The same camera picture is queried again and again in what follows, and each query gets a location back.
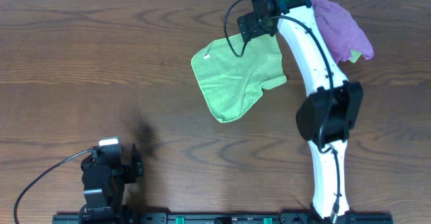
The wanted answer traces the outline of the green microfiber cloth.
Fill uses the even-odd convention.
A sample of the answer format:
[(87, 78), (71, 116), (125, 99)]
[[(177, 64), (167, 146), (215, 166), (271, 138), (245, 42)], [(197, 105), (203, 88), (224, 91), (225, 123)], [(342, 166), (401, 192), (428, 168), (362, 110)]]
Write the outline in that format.
[(237, 34), (214, 40), (191, 59), (191, 67), (209, 111), (220, 123), (241, 118), (263, 96), (265, 90), (287, 82), (282, 68), (282, 53), (276, 37), (252, 39), (244, 55), (236, 57), (243, 45)]

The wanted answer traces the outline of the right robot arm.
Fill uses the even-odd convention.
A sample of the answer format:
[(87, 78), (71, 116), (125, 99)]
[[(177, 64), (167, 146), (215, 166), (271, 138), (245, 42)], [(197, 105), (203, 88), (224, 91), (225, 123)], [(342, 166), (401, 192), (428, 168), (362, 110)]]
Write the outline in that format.
[(314, 172), (312, 209), (319, 223), (347, 223), (344, 155), (363, 97), (333, 60), (317, 26), (311, 0), (251, 0), (253, 11), (238, 18), (245, 43), (279, 33), (300, 70), (306, 99), (296, 113)]

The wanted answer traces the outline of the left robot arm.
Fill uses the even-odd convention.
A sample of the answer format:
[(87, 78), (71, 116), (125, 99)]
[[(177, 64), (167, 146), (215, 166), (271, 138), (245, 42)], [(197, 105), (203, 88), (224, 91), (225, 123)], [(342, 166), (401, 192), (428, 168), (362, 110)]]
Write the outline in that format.
[(121, 146), (97, 146), (81, 162), (85, 205), (78, 212), (79, 223), (132, 223), (133, 215), (123, 206), (126, 184), (144, 174), (136, 146), (131, 148), (131, 162), (121, 162)]

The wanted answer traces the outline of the purple microfiber cloth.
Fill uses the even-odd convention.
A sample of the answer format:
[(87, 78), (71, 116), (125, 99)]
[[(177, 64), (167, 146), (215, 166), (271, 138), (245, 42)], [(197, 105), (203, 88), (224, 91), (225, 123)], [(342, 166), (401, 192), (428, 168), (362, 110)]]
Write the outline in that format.
[(329, 0), (311, 0), (317, 26), (336, 63), (349, 61), (350, 50), (366, 59), (374, 56), (373, 47), (364, 31), (348, 10)]

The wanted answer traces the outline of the light green cloth underneath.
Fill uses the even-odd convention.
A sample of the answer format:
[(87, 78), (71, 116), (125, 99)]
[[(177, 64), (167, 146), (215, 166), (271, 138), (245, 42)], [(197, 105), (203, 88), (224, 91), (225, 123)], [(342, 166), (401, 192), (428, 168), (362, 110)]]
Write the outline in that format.
[(351, 53), (351, 57), (349, 58), (349, 61), (351, 63), (355, 63), (362, 56), (361, 52), (358, 52), (353, 49), (350, 50), (350, 53)]

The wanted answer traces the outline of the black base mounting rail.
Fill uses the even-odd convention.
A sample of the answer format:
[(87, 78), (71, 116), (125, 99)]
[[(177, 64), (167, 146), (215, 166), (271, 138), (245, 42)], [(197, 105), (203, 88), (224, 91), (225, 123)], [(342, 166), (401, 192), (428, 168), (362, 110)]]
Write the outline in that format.
[(320, 219), (312, 213), (286, 212), (272, 214), (166, 214), (144, 213), (121, 215), (112, 219), (95, 215), (54, 215), (52, 224), (74, 223), (124, 223), (124, 224), (313, 224), (330, 223), (329, 218)]

